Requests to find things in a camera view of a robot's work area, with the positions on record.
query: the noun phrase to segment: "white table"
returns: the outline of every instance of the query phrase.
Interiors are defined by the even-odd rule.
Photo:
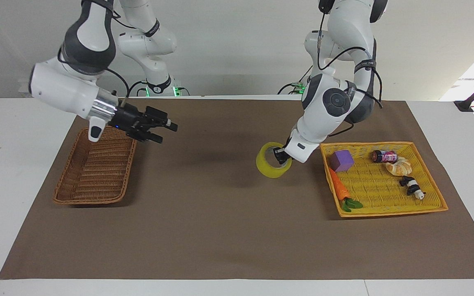
[[[230,96],[222,99],[298,97]],[[409,106],[474,219],[473,114],[457,111],[452,103],[410,102]],[[74,115],[57,111],[36,99],[0,99],[0,269],[73,120]],[[0,294],[2,292],[16,295],[453,296],[474,293],[474,280],[15,280],[0,281]]]

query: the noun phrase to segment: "wicker basket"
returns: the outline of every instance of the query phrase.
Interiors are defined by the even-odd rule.
[[[93,143],[87,131],[78,133],[72,147],[54,190],[56,204],[112,204],[125,195],[137,141],[108,126]]]
[[[352,212],[342,210],[329,174],[327,158],[338,150],[348,150],[354,158],[352,168],[337,173],[352,198],[363,204],[363,208],[352,209]],[[407,188],[399,184],[401,177],[391,175],[384,164],[373,163],[371,153],[374,150],[395,150],[398,155],[410,160],[413,168],[410,176],[416,179],[426,193],[425,198],[420,201],[414,196],[408,196]],[[321,154],[327,180],[341,217],[378,217],[448,210],[442,193],[412,142],[321,144]]]

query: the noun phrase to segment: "white wall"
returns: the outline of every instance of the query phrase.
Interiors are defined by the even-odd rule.
[[[0,0],[0,96],[18,96],[17,81],[56,54],[79,2]],[[152,0],[160,22],[179,38],[178,51],[165,58],[169,69],[199,95],[272,94],[299,79],[311,62],[303,42],[318,28],[317,2]],[[474,2],[468,0],[391,0],[373,29],[384,99],[439,99],[474,61]],[[113,32],[122,28],[113,24]],[[348,79],[352,65],[338,65]],[[121,54],[111,68],[129,82],[143,79]],[[123,94],[114,77],[100,85]]]

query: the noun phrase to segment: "bread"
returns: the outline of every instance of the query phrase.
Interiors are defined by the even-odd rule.
[[[403,157],[398,157],[396,163],[385,163],[385,167],[394,176],[407,176],[412,173],[410,161]]]

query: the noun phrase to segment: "purple cube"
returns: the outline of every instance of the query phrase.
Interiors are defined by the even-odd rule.
[[[348,150],[339,150],[329,157],[329,164],[335,172],[344,172],[354,165],[354,159]]]

